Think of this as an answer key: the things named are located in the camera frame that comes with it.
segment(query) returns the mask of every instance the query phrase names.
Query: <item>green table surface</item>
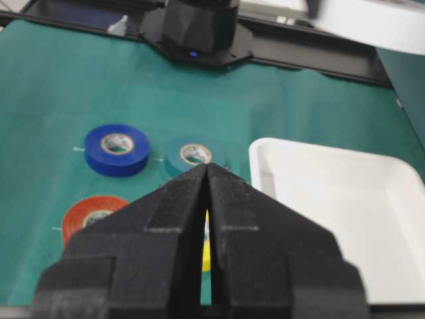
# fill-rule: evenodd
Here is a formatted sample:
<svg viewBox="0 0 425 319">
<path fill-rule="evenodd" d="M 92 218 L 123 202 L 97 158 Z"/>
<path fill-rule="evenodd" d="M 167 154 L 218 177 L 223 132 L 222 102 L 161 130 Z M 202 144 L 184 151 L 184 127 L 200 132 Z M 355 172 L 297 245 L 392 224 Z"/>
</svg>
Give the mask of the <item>green table surface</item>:
<svg viewBox="0 0 425 319">
<path fill-rule="evenodd" d="M 149 136 L 141 173 L 105 177 L 86 165 L 85 135 L 108 123 Z M 60 258 L 74 203 L 153 191 L 170 178 L 169 141 L 188 134 L 216 140 L 247 181 L 248 147 L 262 137 L 396 156 L 425 178 L 425 153 L 392 90 L 250 63 L 193 68 L 140 43 L 15 21 L 0 33 L 0 304 L 31 302 L 42 269 Z"/>
</svg>

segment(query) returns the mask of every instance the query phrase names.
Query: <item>black cable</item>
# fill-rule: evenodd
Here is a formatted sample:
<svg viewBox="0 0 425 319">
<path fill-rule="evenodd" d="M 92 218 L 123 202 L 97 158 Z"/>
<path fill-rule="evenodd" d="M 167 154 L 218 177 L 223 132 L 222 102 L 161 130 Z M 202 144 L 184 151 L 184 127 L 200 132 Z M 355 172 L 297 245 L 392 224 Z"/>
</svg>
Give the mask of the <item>black cable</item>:
<svg viewBox="0 0 425 319">
<path fill-rule="evenodd" d="M 8 6 L 7 3 L 3 0 L 0 0 L 0 4 L 4 6 L 4 8 L 6 8 L 8 11 L 13 11 L 12 8 L 10 8 L 10 6 Z"/>
</svg>

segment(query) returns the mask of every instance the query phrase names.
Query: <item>white tray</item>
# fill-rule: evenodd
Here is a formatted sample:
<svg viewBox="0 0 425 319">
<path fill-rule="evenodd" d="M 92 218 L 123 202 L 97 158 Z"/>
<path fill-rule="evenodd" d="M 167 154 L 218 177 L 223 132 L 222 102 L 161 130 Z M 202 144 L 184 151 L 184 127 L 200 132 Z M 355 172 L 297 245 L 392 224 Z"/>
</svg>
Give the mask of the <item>white tray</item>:
<svg viewBox="0 0 425 319">
<path fill-rule="evenodd" d="M 262 138 L 252 185 L 332 231 L 371 304 L 425 302 L 425 187 L 397 158 Z"/>
</svg>

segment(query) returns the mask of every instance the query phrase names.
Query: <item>teal tape roll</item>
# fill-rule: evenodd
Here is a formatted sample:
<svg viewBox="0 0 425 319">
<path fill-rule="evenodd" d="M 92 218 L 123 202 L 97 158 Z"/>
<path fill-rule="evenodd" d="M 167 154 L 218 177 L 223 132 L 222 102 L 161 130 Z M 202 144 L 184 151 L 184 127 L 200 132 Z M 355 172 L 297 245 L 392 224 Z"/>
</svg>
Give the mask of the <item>teal tape roll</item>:
<svg viewBox="0 0 425 319">
<path fill-rule="evenodd" d="M 171 177 L 180 175 L 200 163 L 224 166 L 223 150 L 212 140 L 194 136 L 171 141 L 165 164 Z"/>
</svg>

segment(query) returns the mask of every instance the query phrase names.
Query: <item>red tape roll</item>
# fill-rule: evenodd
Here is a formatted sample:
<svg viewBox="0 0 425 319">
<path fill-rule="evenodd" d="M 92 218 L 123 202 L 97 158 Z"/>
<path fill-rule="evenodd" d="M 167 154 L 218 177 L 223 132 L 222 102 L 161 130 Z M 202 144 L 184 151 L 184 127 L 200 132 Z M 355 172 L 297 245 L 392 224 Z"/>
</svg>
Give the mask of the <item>red tape roll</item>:
<svg viewBox="0 0 425 319">
<path fill-rule="evenodd" d="M 126 200 L 115 196 L 93 196 L 79 201 L 66 213 L 62 223 L 64 245 L 75 232 L 103 219 L 127 204 Z"/>
</svg>

